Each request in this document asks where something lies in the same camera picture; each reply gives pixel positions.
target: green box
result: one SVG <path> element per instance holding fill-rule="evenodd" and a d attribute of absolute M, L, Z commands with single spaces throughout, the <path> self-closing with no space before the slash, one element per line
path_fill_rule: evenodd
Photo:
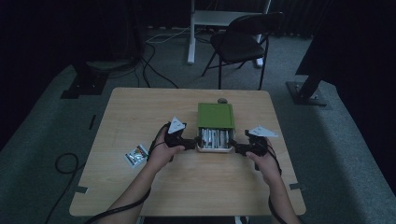
<path fill-rule="evenodd" d="M 200 152 L 230 152 L 230 140 L 235 136 L 233 106 L 228 104 L 198 104 L 198 136 Z"/>
<path fill-rule="evenodd" d="M 228 104 L 198 104 L 198 128 L 234 129 L 233 106 Z"/>

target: black cable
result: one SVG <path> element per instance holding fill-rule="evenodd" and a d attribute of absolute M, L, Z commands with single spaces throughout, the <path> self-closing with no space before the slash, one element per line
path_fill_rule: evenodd
<path fill-rule="evenodd" d="M 150 150 L 149 150 L 149 153 L 148 153 L 148 159 L 147 159 L 147 161 L 149 160 L 149 155 L 151 154 L 152 150 L 153 150 L 155 147 L 157 147 L 157 146 L 159 146 L 159 145 L 165 143 L 165 142 L 161 142 L 161 143 L 158 143 L 158 144 L 154 145 L 154 144 L 157 142 L 158 137 L 160 136 L 161 132 L 163 131 L 163 129 L 164 129 L 165 127 L 166 127 L 166 124 L 164 124 L 164 125 L 161 127 L 161 129 L 157 132 L 157 135 L 155 136 L 154 141 L 153 141 L 152 144 L 151 144 L 151 147 L 150 147 Z M 135 203 L 128 204 L 128 205 L 125 205 L 125 206 L 123 206 L 123 207 L 119 207 L 119 208 L 114 208 L 114 209 L 111 209 L 111 210 L 107 210 L 107 211 L 105 211 L 105 212 L 103 212 L 103 213 L 100 213 L 100 214 L 94 216 L 94 217 L 91 217 L 90 219 L 88 219 L 88 220 L 85 222 L 85 224 L 90 224 L 90 223 L 93 223 L 94 221 L 96 221 L 96 220 L 98 220 L 98 219 L 100 219 L 100 218 L 102 218 L 102 217 L 107 217 L 107 216 L 116 214 L 116 213 L 118 213 L 118 212 L 123 212 L 123 211 L 125 211 L 125 210 L 134 208 L 134 207 L 138 206 L 139 204 L 143 203 L 143 202 L 149 197 L 150 192 L 151 192 L 151 188 L 148 190 L 148 192 L 145 194 L 145 196 L 143 196 L 143 198 L 141 198 L 139 201 L 137 201 L 137 202 L 135 202 Z"/>
<path fill-rule="evenodd" d="M 200 42 L 200 43 L 203 43 L 203 44 L 210 44 L 210 40 L 207 40 L 207 39 L 204 39 L 204 38 L 201 38 L 201 37 L 195 37 L 195 39 L 196 39 L 198 42 Z"/>
<path fill-rule="evenodd" d="M 136 77 L 137 87 L 139 88 L 140 87 L 140 79 L 139 79 L 139 76 L 136 73 L 136 69 L 134 70 L 134 76 Z"/>
<path fill-rule="evenodd" d="M 151 61 L 152 57 L 153 57 L 154 54 L 155 54 L 155 47 L 152 46 L 152 45 L 150 45 L 149 43 L 147 43 L 147 45 L 150 46 L 150 47 L 152 47 L 152 49 L 153 49 L 153 53 L 152 53 L 152 55 L 150 56 L 150 58 L 148 59 L 148 61 L 146 61 L 146 60 L 142 57 L 142 60 L 146 63 L 145 66 L 144 66 L 144 69 L 143 69 L 143 78 L 146 80 L 146 83 L 148 84 L 148 86 L 150 87 L 149 81 L 148 81 L 148 79 L 147 79 L 147 77 L 146 77 L 146 71 L 145 71 L 147 66 L 148 66 L 149 68 L 151 68 L 151 70 L 152 70 L 154 73 L 156 73 L 158 76 L 160 76 L 160 77 L 162 77 L 163 79 L 169 81 L 170 83 L 172 83 L 172 85 L 174 85 L 174 86 L 178 89 L 178 85 L 175 84 L 175 82 L 173 82 L 171 79 L 169 79 L 169 78 L 167 78 L 167 77 L 161 75 L 159 72 L 157 72 L 157 71 L 151 66 L 151 64 L 149 64 L 149 62 Z"/>
<path fill-rule="evenodd" d="M 73 169 L 73 170 L 64 171 L 64 170 L 62 170 L 61 168 L 59 168 L 59 161 L 60 161 L 63 157 L 65 157 L 65 156 L 72 156 L 72 157 L 74 157 L 76 163 L 75 163 L 75 166 L 74 166 L 74 169 Z M 63 192 L 63 193 L 61 194 L 61 196 L 58 198 L 58 200 L 56 201 L 55 205 L 53 205 L 52 208 L 50 209 L 49 214 L 48 214 L 48 216 L 47 216 L 47 219 L 46 219 L 45 223 L 49 223 L 50 217 L 52 216 L 53 211 L 55 210 L 55 208 L 56 208 L 56 206 L 58 205 L 58 203 L 61 201 L 62 197 L 63 197 L 63 196 L 66 194 L 66 192 L 69 190 L 71 184 L 73 183 L 74 178 L 76 177 L 77 171 L 80 170 L 80 169 L 82 169 L 84 166 L 85 166 L 85 162 L 84 162 L 82 165 L 79 166 L 78 157 L 77 157 L 77 155 L 74 154 L 74 153 L 70 153 L 70 152 L 64 153 L 64 154 L 62 154 L 61 156 L 59 156 L 59 157 L 56 159 L 56 162 L 55 162 L 55 169 L 56 169 L 59 173 L 61 173 L 61 174 L 63 174 L 63 175 L 70 175 L 70 174 L 72 174 L 72 176 L 70 177 L 69 183 L 67 184 L 66 188 L 64 189 L 64 192 Z"/>
<path fill-rule="evenodd" d="M 138 58 L 136 58 L 136 59 L 131 59 L 128 63 L 118 65 L 115 67 L 111 67 L 111 68 L 98 68 L 93 65 L 89 65 L 89 67 L 93 71 L 112 73 L 112 72 L 119 72 L 119 71 L 128 71 L 128 70 L 131 70 L 132 68 L 136 68 L 136 65 L 138 64 L 138 62 L 139 62 L 139 60 L 138 60 Z"/>
<path fill-rule="evenodd" d="M 126 76 L 132 74 L 133 72 L 136 73 L 136 69 L 137 69 L 138 66 L 139 66 L 139 64 L 137 64 L 137 65 L 134 67 L 134 70 L 132 70 L 132 71 L 130 71 L 130 72 L 127 72 L 127 73 L 125 73 L 125 74 L 123 74 L 123 75 L 120 75 L 120 76 L 117 76 L 117 77 L 109 77 L 108 79 L 115 79 L 115 78 L 120 78 L 120 77 L 126 77 Z"/>
<path fill-rule="evenodd" d="M 265 148 L 266 151 L 267 151 L 267 153 L 269 153 L 269 154 L 271 155 L 271 157 L 274 158 L 274 160 L 275 160 L 275 162 L 276 162 L 277 170 L 279 171 L 279 174 L 282 175 L 282 169 L 280 169 L 279 161 L 278 161 L 277 158 L 276 158 L 275 152 L 272 153 L 270 150 L 268 150 L 268 147 L 271 148 L 273 151 L 274 151 L 274 149 L 273 149 L 270 145 L 268 145 L 268 144 L 266 144 L 267 147 L 263 146 L 260 142 L 257 142 L 257 144 L 260 145 L 262 148 Z M 280 217 L 280 216 L 277 214 L 275 208 L 274 208 L 273 205 L 272 205 L 271 196 L 268 197 L 268 206 L 269 206 L 269 208 L 270 208 L 271 213 L 274 215 L 274 217 L 276 218 L 276 220 L 277 220 L 279 223 L 281 223 L 281 224 L 288 224 L 285 220 L 283 220 L 282 217 Z"/>
<path fill-rule="evenodd" d="M 100 219 L 102 217 L 108 217 L 108 216 L 111 216 L 113 214 L 116 214 L 116 213 L 123 212 L 123 211 L 128 210 L 128 209 L 134 208 L 134 207 L 138 206 L 139 204 L 143 203 L 149 197 L 150 192 L 151 192 L 151 188 L 148 189 L 148 192 L 139 201 L 137 201 L 135 203 L 128 204 L 128 205 L 125 205 L 123 207 L 118 207 L 118 208 L 114 208 L 114 209 L 111 209 L 111 210 L 107 210 L 107 211 L 105 211 L 105 212 L 103 212 L 101 214 L 98 214 L 98 215 L 96 215 L 94 217 L 91 217 L 90 219 L 88 219 L 84 223 L 85 224 L 90 224 L 90 223 L 93 223 L 94 221 L 96 221 L 96 220 L 98 220 L 98 219 Z"/>

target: forearm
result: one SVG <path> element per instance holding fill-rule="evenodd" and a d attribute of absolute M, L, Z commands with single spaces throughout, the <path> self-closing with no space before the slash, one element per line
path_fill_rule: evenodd
<path fill-rule="evenodd" d="M 123 207 L 142 199 L 151 187 L 156 172 L 145 166 L 136 176 L 121 196 L 108 208 L 108 210 Z M 107 223 L 136 223 L 143 204 L 117 214 L 100 219 L 100 224 Z"/>
<path fill-rule="evenodd" d="M 281 177 L 269 183 L 270 197 L 276 213 L 288 224 L 300 223 L 291 206 L 288 192 Z"/>

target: table leg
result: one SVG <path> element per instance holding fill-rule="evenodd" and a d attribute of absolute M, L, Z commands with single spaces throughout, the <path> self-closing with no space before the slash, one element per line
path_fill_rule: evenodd
<path fill-rule="evenodd" d="M 187 60 L 188 64 L 194 63 L 194 56 L 195 56 L 195 0 L 191 0 L 191 25 L 190 25 L 190 45 L 189 45 L 189 58 Z"/>

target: person's right hand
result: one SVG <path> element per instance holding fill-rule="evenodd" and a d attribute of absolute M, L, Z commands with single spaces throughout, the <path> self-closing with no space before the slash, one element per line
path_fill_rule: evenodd
<path fill-rule="evenodd" d="M 151 156 L 146 164 L 155 173 L 160 170 L 169 162 L 169 160 L 178 152 L 184 150 L 183 146 L 169 147 L 165 143 L 165 135 L 168 128 L 163 128 L 161 134 L 155 142 L 155 148 L 151 152 Z"/>
<path fill-rule="evenodd" d="M 267 139 L 268 145 L 272 148 L 270 141 Z M 247 152 L 247 157 L 253 160 L 262 172 L 262 177 L 267 185 L 280 178 L 275 159 L 267 152 L 260 157 L 253 152 Z"/>

